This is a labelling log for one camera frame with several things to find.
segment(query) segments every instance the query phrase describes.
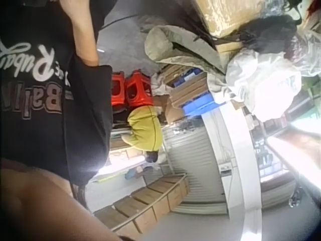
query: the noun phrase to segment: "white plastic bag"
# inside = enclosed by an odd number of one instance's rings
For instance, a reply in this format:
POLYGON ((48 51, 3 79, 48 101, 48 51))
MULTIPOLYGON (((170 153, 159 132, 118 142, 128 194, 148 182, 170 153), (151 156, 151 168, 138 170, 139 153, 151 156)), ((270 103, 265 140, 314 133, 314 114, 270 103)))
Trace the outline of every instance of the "white plastic bag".
POLYGON ((280 118, 301 90, 301 73, 280 54, 242 49, 229 63, 226 82, 236 101, 265 122, 280 118))
POLYGON ((162 77, 156 73, 150 77, 150 86, 153 96, 169 94, 173 89, 168 85, 165 85, 162 77))
POLYGON ((297 33, 285 49, 285 58, 301 71, 302 76, 311 77, 321 73, 321 35, 314 31, 297 33))

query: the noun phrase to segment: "person in yellow shirt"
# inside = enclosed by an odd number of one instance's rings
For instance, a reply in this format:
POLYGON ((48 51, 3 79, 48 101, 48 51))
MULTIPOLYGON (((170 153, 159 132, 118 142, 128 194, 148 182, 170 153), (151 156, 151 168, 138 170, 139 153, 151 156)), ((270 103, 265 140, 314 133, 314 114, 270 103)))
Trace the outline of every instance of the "person in yellow shirt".
POLYGON ((122 140, 132 147, 144 151, 147 162, 156 162, 158 151, 163 144, 163 133, 154 106, 145 105, 134 109, 129 114, 127 121, 132 134, 123 134, 122 140))

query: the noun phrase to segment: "red plastic stool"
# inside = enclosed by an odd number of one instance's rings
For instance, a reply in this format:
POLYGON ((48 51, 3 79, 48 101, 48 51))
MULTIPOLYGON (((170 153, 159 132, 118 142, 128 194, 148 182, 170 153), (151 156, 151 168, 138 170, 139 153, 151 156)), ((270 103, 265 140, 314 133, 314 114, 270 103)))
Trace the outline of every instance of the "red plastic stool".
POLYGON ((125 75, 124 72, 112 74, 111 105, 125 105, 125 75))
POLYGON ((126 99, 129 107, 153 105, 150 78, 135 70, 126 81, 126 99))

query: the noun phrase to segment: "skin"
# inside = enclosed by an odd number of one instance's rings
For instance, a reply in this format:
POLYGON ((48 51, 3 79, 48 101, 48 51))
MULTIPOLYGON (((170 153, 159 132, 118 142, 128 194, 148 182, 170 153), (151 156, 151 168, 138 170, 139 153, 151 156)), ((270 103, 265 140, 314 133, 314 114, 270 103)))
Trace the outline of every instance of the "skin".
MULTIPOLYGON (((76 54, 97 66, 89 0, 59 2, 73 25, 76 54)), ((70 195, 67 180, 2 158, 3 163, 15 168, 1 169, 1 205, 28 240, 121 240, 70 195)))

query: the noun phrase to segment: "cardboard box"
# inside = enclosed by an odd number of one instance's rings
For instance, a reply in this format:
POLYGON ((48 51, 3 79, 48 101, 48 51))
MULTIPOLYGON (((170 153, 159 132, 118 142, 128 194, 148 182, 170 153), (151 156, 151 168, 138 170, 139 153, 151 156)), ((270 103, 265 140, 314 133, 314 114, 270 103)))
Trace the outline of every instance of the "cardboard box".
POLYGON ((130 222, 120 229, 115 230, 115 233, 119 236, 129 237, 133 240, 138 240, 141 236, 133 222, 130 222))
POLYGON ((181 193, 181 186, 178 185, 175 187, 171 192, 168 194, 169 205, 171 211, 174 211, 178 205, 181 204, 183 201, 182 193, 181 193))
MULTIPOLYGON (((169 182, 169 183, 177 183, 182 177, 180 176, 165 176, 160 178, 161 181, 163 182, 169 182)), ((180 182, 180 189, 181 189, 181 195, 182 198, 184 199, 190 192, 190 185, 188 178, 185 177, 181 182, 180 182)))
MULTIPOLYGON (((148 188, 151 190, 160 192, 160 193, 166 193, 173 186, 175 186, 174 183, 156 181, 156 182, 150 184, 148 186, 148 188)), ((168 197, 168 201, 169 201, 169 205, 170 205, 170 210, 173 211, 183 201, 180 185, 177 185, 172 191, 170 191, 168 193, 167 197, 168 197)))
POLYGON ((161 106, 165 113, 165 118, 168 124, 177 122, 185 117, 182 108, 174 108, 169 95, 153 96, 155 106, 161 106))
POLYGON ((171 99, 168 98, 166 109, 165 109, 165 117, 166 117, 167 123, 172 124, 185 118, 185 113, 182 108, 173 107, 171 99))
MULTIPOLYGON (((146 204, 154 203, 157 199, 161 197, 161 195, 161 193, 155 192, 148 188, 143 188, 132 193, 132 197, 134 199, 146 204)), ((165 196, 160 201, 156 202, 152 208, 154 210, 157 220, 160 220, 160 218, 167 215, 170 212, 170 206, 167 197, 165 196)))
POLYGON ((160 71, 160 76, 162 77, 164 84, 173 87, 173 83, 191 68, 192 67, 190 66, 169 64, 160 71))
MULTIPOLYGON (((115 209, 127 217, 132 217, 147 208, 147 204, 139 202, 131 197, 126 197, 114 203, 115 209)), ((157 221, 152 208, 142 212, 133 220, 140 233, 146 233, 155 227, 157 221)))
POLYGON ((179 108, 208 90, 207 73, 203 72, 171 91, 170 98, 172 105, 175 108, 179 108))
POLYGON ((259 17, 264 0, 195 0, 211 35, 224 37, 259 17))
MULTIPOLYGON (((119 213, 118 211, 113 209, 111 206, 108 206, 101 210, 96 211, 94 215, 96 218, 98 218, 104 225, 106 225, 110 229, 113 229, 116 226, 128 220, 128 217, 119 213)), ((127 236, 134 240, 140 237, 140 233, 138 232, 135 224, 132 221, 124 225, 123 227, 116 229, 115 232, 118 235, 127 236)))

